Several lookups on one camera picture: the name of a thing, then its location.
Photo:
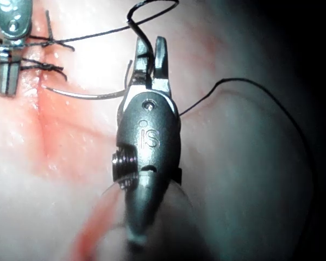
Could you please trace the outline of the left arm needle driver jaw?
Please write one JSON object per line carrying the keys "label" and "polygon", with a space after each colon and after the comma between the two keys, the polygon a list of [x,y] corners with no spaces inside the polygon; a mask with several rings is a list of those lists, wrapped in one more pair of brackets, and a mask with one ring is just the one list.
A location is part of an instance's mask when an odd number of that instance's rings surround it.
{"label": "left arm needle driver jaw", "polygon": [[14,49],[9,54],[8,95],[14,97],[17,92],[18,76],[20,73],[20,50]]}
{"label": "left arm needle driver jaw", "polygon": [[0,95],[7,96],[9,90],[9,50],[0,47]]}

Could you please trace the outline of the right arm needle driver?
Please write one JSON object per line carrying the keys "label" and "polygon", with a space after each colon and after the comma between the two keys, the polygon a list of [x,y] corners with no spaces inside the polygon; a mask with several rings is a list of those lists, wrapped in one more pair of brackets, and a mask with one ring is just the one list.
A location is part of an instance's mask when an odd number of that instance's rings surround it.
{"label": "right arm needle driver", "polygon": [[117,121],[114,181],[132,173],[153,171],[181,184],[181,123],[168,93],[143,85],[130,86]]}

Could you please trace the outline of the right arm needle driver jaw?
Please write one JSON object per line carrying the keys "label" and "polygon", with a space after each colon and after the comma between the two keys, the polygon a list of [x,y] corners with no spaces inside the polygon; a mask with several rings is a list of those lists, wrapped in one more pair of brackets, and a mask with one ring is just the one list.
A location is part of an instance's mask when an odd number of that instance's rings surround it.
{"label": "right arm needle driver jaw", "polygon": [[156,39],[153,89],[165,93],[171,93],[168,71],[167,41],[162,36],[158,36]]}
{"label": "right arm needle driver jaw", "polygon": [[138,36],[129,86],[143,85],[146,88],[151,88],[153,65],[154,54],[150,41]]}

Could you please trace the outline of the left arm needle driver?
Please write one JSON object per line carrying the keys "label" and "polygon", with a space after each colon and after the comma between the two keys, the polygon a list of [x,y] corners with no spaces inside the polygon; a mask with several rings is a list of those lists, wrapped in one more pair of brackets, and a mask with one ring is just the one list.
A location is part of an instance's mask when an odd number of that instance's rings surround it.
{"label": "left arm needle driver", "polygon": [[0,0],[0,40],[22,45],[32,28],[32,0]]}

